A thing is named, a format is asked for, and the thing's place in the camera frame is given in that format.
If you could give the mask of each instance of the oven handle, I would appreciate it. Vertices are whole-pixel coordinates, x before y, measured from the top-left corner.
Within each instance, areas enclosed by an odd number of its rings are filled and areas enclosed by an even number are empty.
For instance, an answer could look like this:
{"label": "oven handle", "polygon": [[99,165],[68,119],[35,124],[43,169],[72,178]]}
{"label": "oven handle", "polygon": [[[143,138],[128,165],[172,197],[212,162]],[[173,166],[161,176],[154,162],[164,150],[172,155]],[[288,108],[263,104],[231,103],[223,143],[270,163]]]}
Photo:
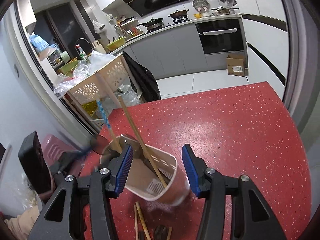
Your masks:
{"label": "oven handle", "polygon": [[211,35],[219,35],[219,34],[225,34],[225,33],[235,33],[237,32],[237,28],[234,29],[229,29],[229,30],[219,30],[219,31],[212,31],[212,32],[203,32],[203,33],[199,33],[199,34],[203,34],[206,36],[211,36]]}

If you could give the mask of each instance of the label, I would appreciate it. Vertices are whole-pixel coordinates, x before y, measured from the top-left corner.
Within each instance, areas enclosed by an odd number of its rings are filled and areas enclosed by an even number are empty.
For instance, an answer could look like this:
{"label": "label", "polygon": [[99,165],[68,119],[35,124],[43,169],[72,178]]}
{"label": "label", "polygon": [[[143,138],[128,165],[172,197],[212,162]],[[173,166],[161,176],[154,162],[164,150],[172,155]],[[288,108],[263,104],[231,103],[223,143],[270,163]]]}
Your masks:
{"label": "label", "polygon": [[88,59],[88,57],[87,57],[87,55],[85,54],[85,52],[83,51],[81,51],[80,52],[80,56],[81,56],[81,58],[83,59],[83,60],[87,60]]}
{"label": "label", "polygon": [[233,66],[232,69],[233,69],[233,72],[242,72],[241,66]]}

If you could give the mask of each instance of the screw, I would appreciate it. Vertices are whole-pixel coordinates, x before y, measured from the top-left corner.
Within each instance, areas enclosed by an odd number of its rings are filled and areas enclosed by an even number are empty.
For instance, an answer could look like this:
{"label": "screw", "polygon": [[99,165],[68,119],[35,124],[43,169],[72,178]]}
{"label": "screw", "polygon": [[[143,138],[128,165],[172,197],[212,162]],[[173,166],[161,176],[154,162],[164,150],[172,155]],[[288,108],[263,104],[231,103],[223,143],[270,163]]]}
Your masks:
{"label": "screw", "polygon": [[66,178],[65,178],[65,180],[67,181],[67,182],[70,182],[70,181],[73,181],[73,175],[68,175],[68,176],[66,176]]}
{"label": "screw", "polygon": [[216,172],[214,168],[207,168],[205,171],[209,174],[214,174]]}
{"label": "screw", "polygon": [[107,174],[109,172],[109,169],[108,168],[102,168],[100,170],[100,174]]}
{"label": "screw", "polygon": [[247,175],[242,175],[241,176],[241,180],[244,181],[244,182],[247,182],[247,181],[250,180],[250,178]]}

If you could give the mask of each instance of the kitchen counter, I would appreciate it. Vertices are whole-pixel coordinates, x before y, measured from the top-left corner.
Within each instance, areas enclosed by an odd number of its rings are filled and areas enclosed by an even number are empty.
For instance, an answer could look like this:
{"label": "kitchen counter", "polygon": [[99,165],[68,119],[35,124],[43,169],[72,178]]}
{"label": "kitchen counter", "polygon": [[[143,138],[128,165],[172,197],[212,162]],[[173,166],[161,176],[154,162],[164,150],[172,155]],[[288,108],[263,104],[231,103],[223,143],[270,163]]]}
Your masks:
{"label": "kitchen counter", "polygon": [[[247,174],[263,194],[288,240],[297,239],[309,223],[311,184],[306,153],[283,103],[267,82],[190,94],[129,107],[145,143],[173,154],[183,168],[181,148],[189,143],[209,167],[224,175]],[[133,131],[122,109],[109,121],[116,135]],[[100,133],[109,138],[106,127]],[[90,153],[81,176],[89,175],[100,155]],[[134,239],[135,201],[150,235],[156,226],[172,226],[172,239],[195,240],[204,199],[190,194],[178,207],[146,202],[124,189],[110,199],[119,240]],[[85,207],[91,240],[89,205]],[[226,199],[223,240],[230,239],[231,198]]]}
{"label": "kitchen counter", "polygon": [[164,27],[164,28],[162,28],[160,30],[157,30],[157,31],[145,34],[145,35],[142,35],[142,36],[140,36],[138,38],[135,38],[135,39],[127,42],[123,46],[119,47],[118,49],[114,50],[113,52],[111,52],[111,54],[115,55],[115,54],[117,54],[117,52],[123,50],[125,47],[127,47],[130,44],[133,44],[133,43],[135,43],[137,41],[140,41],[140,40],[142,40],[142,39],[144,39],[146,37],[152,36],[154,34],[157,34],[157,33],[163,32],[163,31],[170,30],[170,29],[175,28],[175,27],[179,27],[179,26],[182,26],[182,25],[190,24],[190,23],[201,23],[201,22],[209,22],[209,21],[216,21],[216,20],[222,20],[222,19],[234,19],[234,18],[241,18],[241,15],[240,14],[229,14],[229,15],[220,15],[220,16],[208,16],[208,17],[202,17],[200,19],[193,19],[193,20],[188,20],[188,21],[185,21],[185,22],[177,23],[177,24],[172,24],[172,25]]}

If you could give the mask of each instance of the storage basket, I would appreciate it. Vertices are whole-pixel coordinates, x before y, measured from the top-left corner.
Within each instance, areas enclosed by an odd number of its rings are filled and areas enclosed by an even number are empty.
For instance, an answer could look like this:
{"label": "storage basket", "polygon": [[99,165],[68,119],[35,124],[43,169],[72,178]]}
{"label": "storage basket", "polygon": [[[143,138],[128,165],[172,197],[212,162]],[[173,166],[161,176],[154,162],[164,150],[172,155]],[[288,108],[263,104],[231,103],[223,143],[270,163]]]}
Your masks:
{"label": "storage basket", "polygon": [[128,77],[124,64],[126,64],[125,59],[122,54],[119,54],[93,75],[70,89],[69,92],[81,105],[109,95],[107,85],[112,92],[115,92]]}

